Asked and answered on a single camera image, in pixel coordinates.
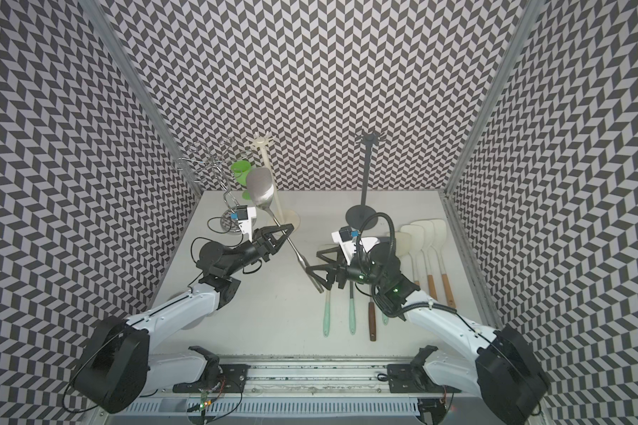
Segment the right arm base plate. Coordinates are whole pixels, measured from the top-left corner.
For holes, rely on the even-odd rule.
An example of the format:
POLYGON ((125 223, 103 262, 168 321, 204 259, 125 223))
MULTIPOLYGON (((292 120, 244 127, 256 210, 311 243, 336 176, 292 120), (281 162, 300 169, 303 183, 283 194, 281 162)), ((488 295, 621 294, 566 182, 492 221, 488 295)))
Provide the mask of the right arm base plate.
POLYGON ((391 393, 441 393, 444 387, 434 384, 423 368, 414 368, 411 364, 388 364, 386 367, 388 386, 391 393))

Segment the cream wide turner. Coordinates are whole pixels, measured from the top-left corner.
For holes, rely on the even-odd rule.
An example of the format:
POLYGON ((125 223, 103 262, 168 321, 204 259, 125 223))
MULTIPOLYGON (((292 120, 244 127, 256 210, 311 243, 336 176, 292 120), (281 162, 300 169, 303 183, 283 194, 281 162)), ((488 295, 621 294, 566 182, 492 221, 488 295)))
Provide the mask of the cream wide turner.
POLYGON ((325 292, 323 335, 327 338, 331 332, 331 291, 325 292))

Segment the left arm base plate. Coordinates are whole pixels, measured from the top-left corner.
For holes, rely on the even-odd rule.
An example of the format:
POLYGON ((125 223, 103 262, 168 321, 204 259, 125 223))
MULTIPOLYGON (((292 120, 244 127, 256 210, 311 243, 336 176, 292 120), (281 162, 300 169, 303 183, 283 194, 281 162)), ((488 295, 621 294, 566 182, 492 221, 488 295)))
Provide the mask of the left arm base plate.
POLYGON ((211 391, 215 394, 241 393, 246 388, 250 366, 247 364, 224 364, 218 370, 212 369, 197 382, 175 384, 173 393, 196 394, 211 391))

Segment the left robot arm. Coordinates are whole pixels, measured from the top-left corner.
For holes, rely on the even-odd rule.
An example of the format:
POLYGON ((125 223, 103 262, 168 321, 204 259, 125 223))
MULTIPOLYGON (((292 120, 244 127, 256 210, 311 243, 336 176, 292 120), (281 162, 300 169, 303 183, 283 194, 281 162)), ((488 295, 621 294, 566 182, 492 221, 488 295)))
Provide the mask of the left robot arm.
POLYGON ((154 351, 177 331, 232 301, 240 285, 234 274, 269 261, 293 231, 291 224, 258 228, 252 240, 235 247, 208 241, 195 263, 200 274, 188 290, 143 313, 128 318, 110 316, 95 326, 69 388, 109 414, 124 410, 147 392, 175 385, 216 388, 222 379, 216 354, 198 345, 181 353, 154 351))

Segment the cream spatula mint handle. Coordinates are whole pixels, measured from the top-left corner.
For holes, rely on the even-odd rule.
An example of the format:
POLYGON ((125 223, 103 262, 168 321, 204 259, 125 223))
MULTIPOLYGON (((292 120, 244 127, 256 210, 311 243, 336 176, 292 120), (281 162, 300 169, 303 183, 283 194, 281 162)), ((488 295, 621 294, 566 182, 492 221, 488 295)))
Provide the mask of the cream spatula mint handle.
POLYGON ((411 249, 412 237, 408 233, 397 231, 393 237, 385 237, 386 242, 395 243, 395 256, 401 258, 408 255, 411 249))

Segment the all steel turner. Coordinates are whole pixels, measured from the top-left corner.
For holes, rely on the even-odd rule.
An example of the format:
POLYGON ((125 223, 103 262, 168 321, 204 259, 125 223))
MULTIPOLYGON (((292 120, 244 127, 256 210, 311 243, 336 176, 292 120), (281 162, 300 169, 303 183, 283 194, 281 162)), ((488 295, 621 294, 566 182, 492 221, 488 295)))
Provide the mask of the all steel turner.
MULTIPOLYGON (((276 214, 274 214, 271 210, 271 204, 276 193, 276 186, 274 184, 271 171, 267 168, 252 168, 246 177, 246 187, 253 203, 258 208, 264 210, 264 212, 273 219, 276 225, 280 226, 281 222, 276 217, 276 214)), ((292 247, 301 268, 318 292, 324 293, 324 287, 322 284, 309 274, 308 260, 297 249, 294 242, 292 242, 291 233, 292 231, 286 231, 285 235, 287 235, 287 241, 292 247)))

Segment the cream spatula wooden handle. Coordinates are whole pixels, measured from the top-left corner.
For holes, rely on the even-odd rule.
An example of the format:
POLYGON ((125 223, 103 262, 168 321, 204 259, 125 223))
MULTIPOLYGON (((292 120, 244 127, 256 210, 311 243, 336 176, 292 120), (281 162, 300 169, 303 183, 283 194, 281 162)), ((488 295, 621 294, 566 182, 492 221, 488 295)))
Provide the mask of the cream spatula wooden handle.
POLYGON ((447 237, 448 237, 448 226, 446 221, 443 221, 442 219, 433 219, 433 220, 430 220, 430 223, 434 227, 434 237, 432 240, 432 248, 436 251, 437 259, 439 262, 442 284, 443 284, 446 300, 450 307, 456 309, 457 303, 455 302, 455 297, 448 279, 448 273, 447 273, 445 261, 443 258, 444 244, 446 243, 447 237))
POLYGON ((412 274, 413 282, 420 285, 419 273, 418 273, 418 254, 421 253, 423 244, 425 242, 424 228, 419 225, 407 224, 401 227, 401 232, 409 235, 409 256, 411 256, 412 262, 412 274))

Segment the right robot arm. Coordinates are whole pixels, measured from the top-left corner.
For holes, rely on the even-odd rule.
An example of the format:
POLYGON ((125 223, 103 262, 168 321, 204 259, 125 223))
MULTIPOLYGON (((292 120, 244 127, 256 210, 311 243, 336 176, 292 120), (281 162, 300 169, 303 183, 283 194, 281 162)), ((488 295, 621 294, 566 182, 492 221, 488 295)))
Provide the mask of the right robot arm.
POLYGON ((467 319, 422 291, 401 271, 395 240, 367 249, 361 228, 349 235, 342 259, 308 266, 308 275, 326 290, 343 281, 364 284, 381 313, 426 329, 449 345, 457 357, 434 348, 420 367, 433 384, 481 398, 505 424, 526 424, 539 414, 550 380, 519 332, 467 319))

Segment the dark grey utensil rack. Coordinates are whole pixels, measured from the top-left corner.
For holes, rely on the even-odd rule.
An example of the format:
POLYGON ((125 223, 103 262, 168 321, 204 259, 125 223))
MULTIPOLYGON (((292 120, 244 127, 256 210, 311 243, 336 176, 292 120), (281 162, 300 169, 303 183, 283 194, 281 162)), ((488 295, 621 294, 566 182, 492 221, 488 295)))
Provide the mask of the dark grey utensil rack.
POLYGON ((358 205, 353 205, 346 212, 346 222, 355 230, 359 230, 361 227, 364 227, 366 230, 370 230, 376 226, 375 221, 369 220, 370 216, 375 214, 376 211, 367 205, 367 194, 373 148, 380 143, 380 140, 381 137, 378 132, 366 134, 362 138, 362 144, 365 146, 365 155, 360 203, 358 205))

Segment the steel turner brown handle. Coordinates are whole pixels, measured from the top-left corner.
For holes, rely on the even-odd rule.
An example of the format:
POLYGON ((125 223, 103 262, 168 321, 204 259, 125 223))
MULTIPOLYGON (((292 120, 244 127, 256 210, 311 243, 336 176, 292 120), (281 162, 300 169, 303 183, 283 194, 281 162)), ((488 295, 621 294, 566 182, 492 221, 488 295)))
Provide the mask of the steel turner brown handle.
POLYGON ((376 305, 370 300, 368 304, 368 329, 370 341, 377 341, 376 305))

